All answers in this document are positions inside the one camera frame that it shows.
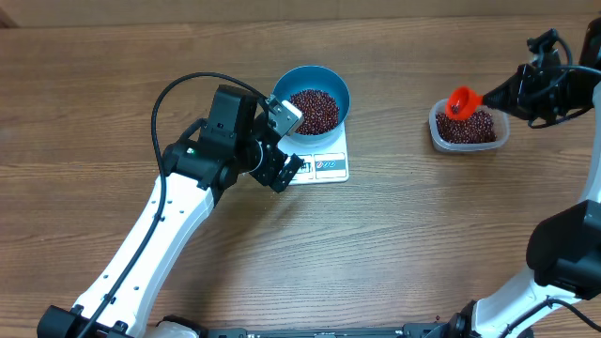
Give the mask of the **orange scoop with blue handle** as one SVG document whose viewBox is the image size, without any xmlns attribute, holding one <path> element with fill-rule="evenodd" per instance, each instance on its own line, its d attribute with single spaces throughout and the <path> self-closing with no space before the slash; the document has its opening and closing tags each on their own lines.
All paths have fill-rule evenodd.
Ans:
<svg viewBox="0 0 601 338">
<path fill-rule="evenodd" d="M 467 86 L 460 86 L 447 99 L 445 114 L 452 120 L 467 120 L 482 104 L 482 96 Z"/>
</svg>

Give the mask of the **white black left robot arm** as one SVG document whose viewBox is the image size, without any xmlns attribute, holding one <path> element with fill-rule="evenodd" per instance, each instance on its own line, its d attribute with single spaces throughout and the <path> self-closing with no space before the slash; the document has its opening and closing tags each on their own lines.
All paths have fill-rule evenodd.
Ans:
<svg viewBox="0 0 601 338">
<path fill-rule="evenodd" d="M 100 277 L 74 305 L 49 307 L 39 337 L 142 337 L 162 285 L 188 240 L 241 174 L 282 192 L 300 169 L 280 140 L 301 111 L 222 84 L 209 115 L 193 122 L 160 156 L 160 173 L 139 219 Z"/>
</svg>

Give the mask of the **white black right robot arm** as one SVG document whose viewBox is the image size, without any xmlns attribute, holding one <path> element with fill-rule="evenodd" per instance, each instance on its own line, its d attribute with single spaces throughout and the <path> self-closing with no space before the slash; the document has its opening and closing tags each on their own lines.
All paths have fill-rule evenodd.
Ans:
<svg viewBox="0 0 601 338">
<path fill-rule="evenodd" d="M 459 87 L 445 101 L 455 120 L 487 107 L 527 121 L 532 129 L 562 124 L 600 111 L 600 22 L 588 24 L 578 61 L 561 60 L 554 29 L 527 41 L 534 59 L 484 95 Z M 532 325 L 563 307 L 594 330 L 576 308 L 600 293 L 600 140 L 593 140 L 590 171 L 578 202 L 543 221 L 530 237 L 526 266 L 491 296 L 473 300 L 438 324 L 431 337 L 531 337 Z"/>
</svg>

